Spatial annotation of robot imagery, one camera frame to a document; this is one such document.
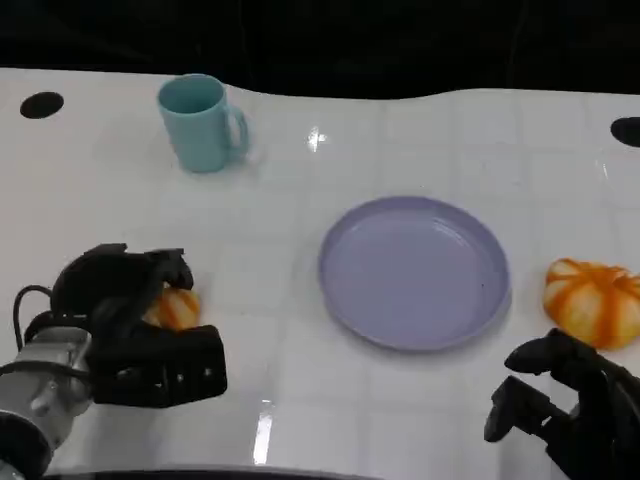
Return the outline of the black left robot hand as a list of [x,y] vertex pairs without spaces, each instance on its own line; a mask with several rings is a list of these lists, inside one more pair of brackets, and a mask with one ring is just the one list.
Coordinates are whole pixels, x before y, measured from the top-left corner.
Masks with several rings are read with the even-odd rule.
[[56,319],[78,319],[100,343],[133,336],[166,286],[190,290],[194,278],[181,248],[131,253],[101,244],[60,273],[50,297]]

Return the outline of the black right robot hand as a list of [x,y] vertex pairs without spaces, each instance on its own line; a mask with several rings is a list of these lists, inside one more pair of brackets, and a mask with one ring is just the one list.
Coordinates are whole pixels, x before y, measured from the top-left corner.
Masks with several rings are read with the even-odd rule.
[[484,439],[516,428],[546,443],[546,454],[570,479],[639,477],[639,378],[557,328],[511,352],[505,366],[551,377],[578,393],[567,413],[550,398],[508,376],[491,396]]

